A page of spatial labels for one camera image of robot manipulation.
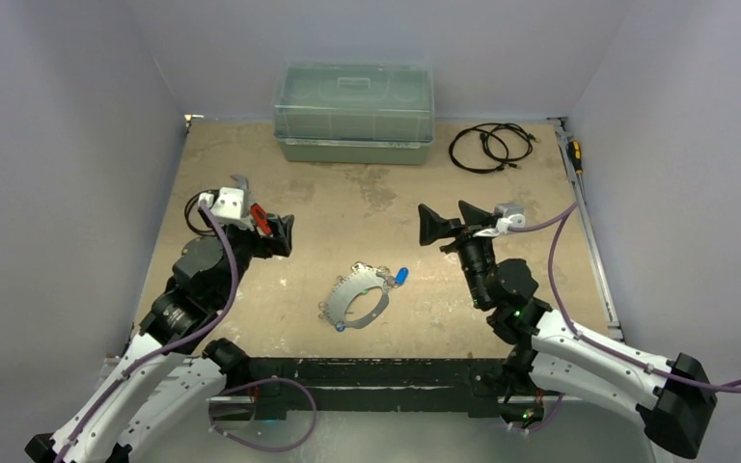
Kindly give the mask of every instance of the white wall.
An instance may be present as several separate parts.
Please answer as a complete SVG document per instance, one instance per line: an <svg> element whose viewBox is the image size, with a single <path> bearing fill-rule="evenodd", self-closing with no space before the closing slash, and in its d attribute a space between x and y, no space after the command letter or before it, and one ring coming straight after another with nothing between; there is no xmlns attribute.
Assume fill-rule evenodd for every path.
<svg viewBox="0 0 741 463"><path fill-rule="evenodd" d="M268 118L286 58L418 59L439 115L567 114L631 0L130 0L186 113Z"/></svg>
<svg viewBox="0 0 741 463"><path fill-rule="evenodd" d="M741 2L636 2L571 126L629 340L741 377ZM741 462L719 399L700 461Z"/></svg>
<svg viewBox="0 0 741 463"><path fill-rule="evenodd" d="M0 0L0 462L123 346L182 117L122 0Z"/></svg>

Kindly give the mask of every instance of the green plastic container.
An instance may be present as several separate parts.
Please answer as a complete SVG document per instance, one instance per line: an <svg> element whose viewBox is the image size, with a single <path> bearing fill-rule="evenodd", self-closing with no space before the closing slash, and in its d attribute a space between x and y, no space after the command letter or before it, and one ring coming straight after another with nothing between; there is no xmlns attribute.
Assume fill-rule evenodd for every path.
<svg viewBox="0 0 741 463"><path fill-rule="evenodd" d="M432 74L290 64L274 99L274 136L289 161L424 164L434 138Z"/></svg>

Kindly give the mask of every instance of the clear plastic lid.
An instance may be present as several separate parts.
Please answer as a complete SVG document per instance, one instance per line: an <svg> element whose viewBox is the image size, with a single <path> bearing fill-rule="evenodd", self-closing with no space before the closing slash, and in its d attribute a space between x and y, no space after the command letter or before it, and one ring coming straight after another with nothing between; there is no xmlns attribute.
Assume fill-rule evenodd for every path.
<svg viewBox="0 0 741 463"><path fill-rule="evenodd" d="M429 144L432 75L422 66L292 63L274 118L281 141Z"/></svg>

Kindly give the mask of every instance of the blue handle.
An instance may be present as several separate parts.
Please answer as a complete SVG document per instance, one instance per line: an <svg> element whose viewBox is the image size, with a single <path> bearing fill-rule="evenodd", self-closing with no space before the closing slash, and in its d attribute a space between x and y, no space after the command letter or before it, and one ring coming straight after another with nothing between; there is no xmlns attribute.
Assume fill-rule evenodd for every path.
<svg viewBox="0 0 741 463"><path fill-rule="evenodd" d="M394 278L394 281L397 282L397 285L399 285L399 286L404 285L404 281L407 280L407 274L408 273L410 273L410 272L407 270L407 267L401 267L398 270L397 275Z"/></svg>

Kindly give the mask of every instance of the wooden table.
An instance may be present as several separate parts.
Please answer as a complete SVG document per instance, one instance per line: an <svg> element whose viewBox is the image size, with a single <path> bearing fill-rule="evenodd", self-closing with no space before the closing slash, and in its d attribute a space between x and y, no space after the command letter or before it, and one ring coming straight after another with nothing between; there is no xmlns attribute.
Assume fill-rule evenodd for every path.
<svg viewBox="0 0 741 463"><path fill-rule="evenodd" d="M425 203L450 218L459 216L458 200L484 209L513 201L526 207L528 222L535 224L560 213L574 196L551 125L525 125L541 140L535 152L520 162L520 169L486 176L457 169L447 156L450 140L467 125L439 124L427 163L410 167L290 163L270 123L194 123L151 258L138 321L194 237L182 217L186 201L200 190L231 185L230 175L239 173L249 178L256 201L267 211L296 216L293 252L289 259L252 261L232 312L207 340L227 337L252 356L505 357L510 347L492 333L486 313L473 309L456 256L439 252L438 243L419 246L417 205ZM517 137L505 133L504 138L514 152L523 152ZM456 152L468 165L493 164L473 135L459 142ZM497 259L527 260L540 283L536 296L548 302L553 301L546 271L553 232L514 234L494 242ZM350 273L356 261L393 272L406 266L410 276L391 291L387 310L372 324L339 333L318 317L318 305L337 276ZM563 231L555 272L572 316L606 334L577 212ZM351 306L357 317L378 300L372 295Z"/></svg>

